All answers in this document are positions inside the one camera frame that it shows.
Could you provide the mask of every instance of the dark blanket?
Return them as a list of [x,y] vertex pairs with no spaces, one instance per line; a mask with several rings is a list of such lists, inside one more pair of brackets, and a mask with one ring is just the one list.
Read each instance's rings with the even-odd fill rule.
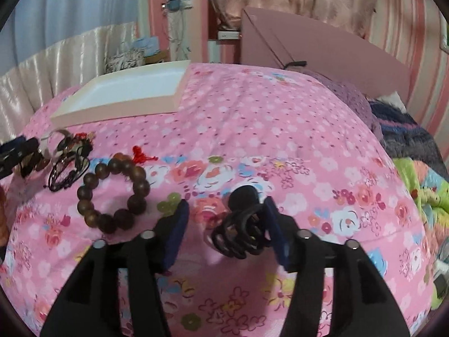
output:
[[382,146],[391,158],[423,161],[449,181],[447,168],[432,135],[409,114],[379,101],[370,101],[383,133]]

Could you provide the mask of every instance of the power outlet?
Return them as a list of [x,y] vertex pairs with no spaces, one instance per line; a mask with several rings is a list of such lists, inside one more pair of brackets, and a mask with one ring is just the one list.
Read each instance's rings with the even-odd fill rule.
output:
[[194,7],[194,0],[181,0],[181,9],[191,9]]

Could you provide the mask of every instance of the striped wallpaper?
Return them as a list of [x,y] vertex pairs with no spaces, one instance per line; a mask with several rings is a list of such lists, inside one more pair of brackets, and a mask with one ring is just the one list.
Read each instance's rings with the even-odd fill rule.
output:
[[367,39],[410,68],[408,112],[434,137],[449,165],[449,66],[441,48],[446,22],[433,0],[378,0]]

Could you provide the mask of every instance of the bangle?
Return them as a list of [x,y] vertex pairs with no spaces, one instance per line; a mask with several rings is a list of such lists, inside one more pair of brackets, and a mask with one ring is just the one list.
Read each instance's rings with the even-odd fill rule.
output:
[[[99,180],[104,180],[110,173],[129,176],[133,182],[134,192],[127,201],[127,209],[118,209],[113,216],[95,210],[91,201],[92,190],[96,189]],[[136,166],[132,160],[112,158],[107,165],[99,163],[95,167],[95,173],[86,173],[83,180],[84,184],[76,192],[79,199],[77,209],[90,228],[98,228],[104,234],[113,234],[117,228],[127,231],[134,225],[134,216],[146,210],[145,197],[150,193],[150,183],[146,180],[143,167]]]

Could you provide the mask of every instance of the purple lace fabric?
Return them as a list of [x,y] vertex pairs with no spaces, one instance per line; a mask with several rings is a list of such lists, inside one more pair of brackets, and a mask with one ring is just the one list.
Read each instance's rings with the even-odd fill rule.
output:
[[380,141],[383,139],[382,130],[379,120],[371,111],[368,100],[363,96],[360,90],[351,83],[335,82],[327,77],[312,71],[303,70],[303,74],[311,76],[321,82],[329,90],[331,90],[342,102],[344,102],[356,115],[366,124],[366,126],[374,133]]

